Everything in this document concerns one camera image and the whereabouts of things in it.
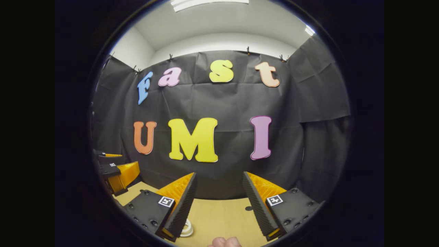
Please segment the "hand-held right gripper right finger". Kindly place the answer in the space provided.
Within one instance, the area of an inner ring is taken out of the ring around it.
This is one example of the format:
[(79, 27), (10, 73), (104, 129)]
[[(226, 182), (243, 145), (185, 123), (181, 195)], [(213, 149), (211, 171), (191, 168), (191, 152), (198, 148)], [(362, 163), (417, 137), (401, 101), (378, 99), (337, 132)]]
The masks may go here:
[(324, 205), (297, 187), (286, 190), (249, 172), (243, 172), (242, 185), (268, 242), (296, 232)]

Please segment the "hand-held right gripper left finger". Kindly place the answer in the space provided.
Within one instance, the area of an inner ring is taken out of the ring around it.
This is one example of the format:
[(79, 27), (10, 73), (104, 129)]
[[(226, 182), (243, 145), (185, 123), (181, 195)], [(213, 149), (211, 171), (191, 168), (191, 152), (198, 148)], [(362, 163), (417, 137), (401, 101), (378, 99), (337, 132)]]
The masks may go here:
[(157, 192), (142, 190), (123, 208), (144, 231), (176, 242), (185, 227), (197, 186), (197, 174), (192, 172)]

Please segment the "white suitcase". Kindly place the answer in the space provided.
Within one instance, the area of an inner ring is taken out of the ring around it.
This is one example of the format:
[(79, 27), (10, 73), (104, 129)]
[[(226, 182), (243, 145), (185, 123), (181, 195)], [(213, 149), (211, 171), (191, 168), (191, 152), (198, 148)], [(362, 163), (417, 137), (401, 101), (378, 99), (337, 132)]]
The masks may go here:
[(189, 219), (186, 220), (180, 237), (189, 237), (193, 234), (193, 226)]

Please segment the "black backdrop cloth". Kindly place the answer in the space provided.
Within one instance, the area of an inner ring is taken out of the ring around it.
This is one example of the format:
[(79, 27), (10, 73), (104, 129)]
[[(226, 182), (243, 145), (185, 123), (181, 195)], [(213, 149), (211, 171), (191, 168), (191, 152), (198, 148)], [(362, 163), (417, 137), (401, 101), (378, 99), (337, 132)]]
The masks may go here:
[(191, 172), (196, 198), (244, 197), (243, 172), (326, 200), (345, 165), (353, 118), (327, 45), (287, 61), (196, 52), (141, 72), (110, 58), (92, 101), (93, 148), (138, 162), (157, 189)]

